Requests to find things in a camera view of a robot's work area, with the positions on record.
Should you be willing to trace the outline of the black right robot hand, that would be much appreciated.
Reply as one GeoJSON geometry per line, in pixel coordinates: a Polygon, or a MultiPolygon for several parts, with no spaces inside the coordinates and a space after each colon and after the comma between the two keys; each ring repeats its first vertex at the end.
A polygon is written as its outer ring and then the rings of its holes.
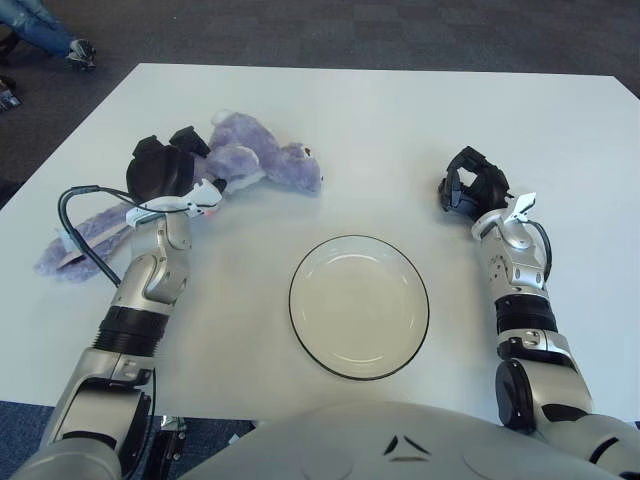
{"type": "Polygon", "coordinates": [[[473,221],[497,209],[505,209],[509,183],[501,169],[484,155],[466,146],[449,163],[447,175],[438,186],[438,198],[445,212],[473,221]]]}

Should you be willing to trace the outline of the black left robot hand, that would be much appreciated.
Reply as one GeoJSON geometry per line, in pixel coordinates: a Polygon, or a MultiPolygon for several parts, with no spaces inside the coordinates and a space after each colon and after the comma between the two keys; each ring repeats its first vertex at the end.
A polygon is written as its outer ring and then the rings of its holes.
{"type": "Polygon", "coordinates": [[[176,131],[168,144],[151,135],[140,140],[126,171],[134,207],[127,221],[143,215],[185,214],[191,218],[214,210],[227,182],[196,172],[196,157],[210,149],[191,126],[176,131]]]}

